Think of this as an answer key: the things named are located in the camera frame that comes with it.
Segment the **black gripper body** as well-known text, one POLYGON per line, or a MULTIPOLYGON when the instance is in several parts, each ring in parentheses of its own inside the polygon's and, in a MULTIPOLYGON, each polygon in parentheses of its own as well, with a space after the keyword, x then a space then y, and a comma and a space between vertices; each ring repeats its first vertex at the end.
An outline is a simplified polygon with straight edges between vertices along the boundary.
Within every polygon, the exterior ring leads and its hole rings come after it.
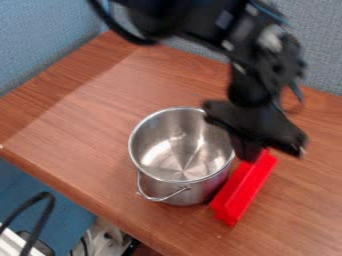
POLYGON ((308 142, 307 134, 272 104, 242 108, 228 101, 202 102, 205 121, 246 137, 260 137, 264 148, 273 148, 300 158, 308 142))

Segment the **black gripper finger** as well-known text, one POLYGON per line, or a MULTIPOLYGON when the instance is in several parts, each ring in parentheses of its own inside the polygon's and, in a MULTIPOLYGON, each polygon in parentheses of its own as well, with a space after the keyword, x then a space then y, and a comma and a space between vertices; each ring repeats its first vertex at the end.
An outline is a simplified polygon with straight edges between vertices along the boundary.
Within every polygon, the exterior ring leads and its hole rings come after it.
POLYGON ((264 143, 260 137, 246 137, 237 133, 229 133, 230 145, 236 157, 248 163, 253 163, 264 148, 264 143))

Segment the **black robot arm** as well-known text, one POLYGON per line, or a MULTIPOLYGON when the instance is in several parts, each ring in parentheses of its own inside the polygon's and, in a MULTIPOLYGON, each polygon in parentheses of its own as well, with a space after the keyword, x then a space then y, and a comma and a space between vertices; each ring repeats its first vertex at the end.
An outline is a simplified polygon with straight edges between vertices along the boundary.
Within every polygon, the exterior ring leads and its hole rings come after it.
POLYGON ((202 102, 205 121, 222 128, 238 159, 252 162, 273 148, 300 157, 304 131, 280 107, 280 94, 305 71, 301 47, 288 20, 269 0, 110 0, 125 7, 137 29, 130 33, 98 0, 86 0, 106 27, 129 43, 152 46, 177 36, 226 56, 226 99, 202 102))

